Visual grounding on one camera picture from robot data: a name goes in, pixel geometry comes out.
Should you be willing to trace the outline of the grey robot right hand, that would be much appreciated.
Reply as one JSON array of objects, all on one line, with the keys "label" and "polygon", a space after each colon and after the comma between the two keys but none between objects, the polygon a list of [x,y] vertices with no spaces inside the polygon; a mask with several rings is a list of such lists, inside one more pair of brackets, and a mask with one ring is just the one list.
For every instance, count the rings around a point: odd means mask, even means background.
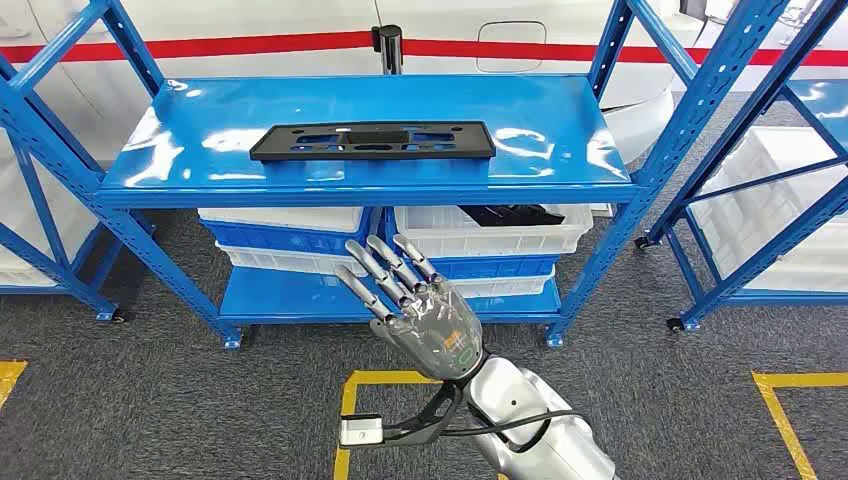
[{"label": "grey robot right hand", "polygon": [[372,314],[370,328],[405,354],[431,379],[459,381],[472,376],[485,360],[482,324],[464,297],[401,234],[389,246],[376,235],[364,245],[348,240],[346,251],[396,306],[391,309],[349,268],[336,277]]}]

